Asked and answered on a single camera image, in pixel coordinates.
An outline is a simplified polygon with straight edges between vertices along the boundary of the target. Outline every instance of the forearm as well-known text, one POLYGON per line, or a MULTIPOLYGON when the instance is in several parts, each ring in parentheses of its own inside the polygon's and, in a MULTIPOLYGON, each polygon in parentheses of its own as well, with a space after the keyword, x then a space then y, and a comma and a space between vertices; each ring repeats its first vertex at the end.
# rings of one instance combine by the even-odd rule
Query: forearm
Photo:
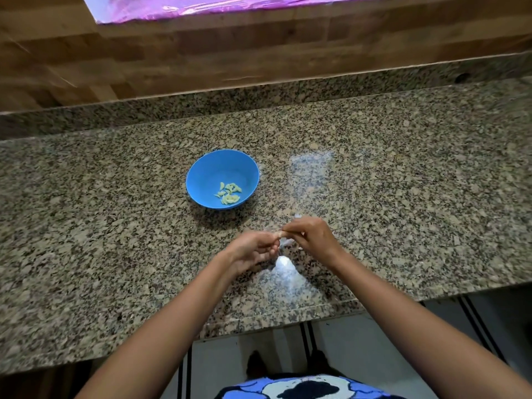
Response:
POLYGON ((511 368, 345 254, 331 267, 441 398, 531 397, 511 368))
POLYGON ((184 290, 122 344, 79 398, 148 399, 161 394, 232 281, 218 254, 184 290))

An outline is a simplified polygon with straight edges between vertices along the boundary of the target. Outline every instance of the floor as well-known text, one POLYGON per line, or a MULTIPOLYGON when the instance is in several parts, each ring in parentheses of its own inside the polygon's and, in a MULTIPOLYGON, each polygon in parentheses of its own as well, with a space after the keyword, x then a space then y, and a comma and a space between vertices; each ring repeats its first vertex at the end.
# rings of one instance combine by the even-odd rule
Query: floor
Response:
MULTIPOLYGON (((532 285, 423 303, 532 382, 532 285)), ((312 349, 343 374, 406 398, 436 398, 368 314, 194 342, 161 399, 214 398, 246 379, 258 350, 270 372, 302 372, 312 349)), ((3 399, 72 399, 105 359, 0 378, 3 399)))

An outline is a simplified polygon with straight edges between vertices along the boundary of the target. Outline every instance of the person's left hand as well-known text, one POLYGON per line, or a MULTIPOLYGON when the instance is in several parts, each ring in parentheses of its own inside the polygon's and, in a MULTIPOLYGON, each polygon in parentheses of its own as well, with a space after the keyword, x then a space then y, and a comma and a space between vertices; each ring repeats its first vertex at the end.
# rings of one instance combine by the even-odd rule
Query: person's left hand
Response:
POLYGON ((269 260, 279 252, 279 232, 246 231, 225 248, 235 275, 241 275, 257 263, 269 260))

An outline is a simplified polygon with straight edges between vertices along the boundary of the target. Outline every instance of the person's right hand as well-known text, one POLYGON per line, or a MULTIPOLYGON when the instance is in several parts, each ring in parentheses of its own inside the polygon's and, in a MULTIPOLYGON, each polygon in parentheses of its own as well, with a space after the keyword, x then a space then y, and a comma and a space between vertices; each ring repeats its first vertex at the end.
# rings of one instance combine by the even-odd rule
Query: person's right hand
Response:
POLYGON ((283 227, 283 236, 294 239, 314 259, 332 267, 345 254, 329 226, 319 217, 296 218, 283 227))

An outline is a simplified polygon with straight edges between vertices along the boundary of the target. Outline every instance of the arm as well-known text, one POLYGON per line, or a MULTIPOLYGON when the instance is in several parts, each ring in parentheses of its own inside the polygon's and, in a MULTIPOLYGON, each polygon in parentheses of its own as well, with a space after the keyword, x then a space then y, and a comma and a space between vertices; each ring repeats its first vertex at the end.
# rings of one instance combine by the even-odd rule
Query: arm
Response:
POLYGON ((346 253, 325 221, 296 219, 283 230, 349 287, 439 397, 532 397, 501 360, 346 253))
POLYGON ((279 235, 246 232, 146 321, 90 378, 78 399, 158 397, 203 324, 236 278, 276 255, 279 235))

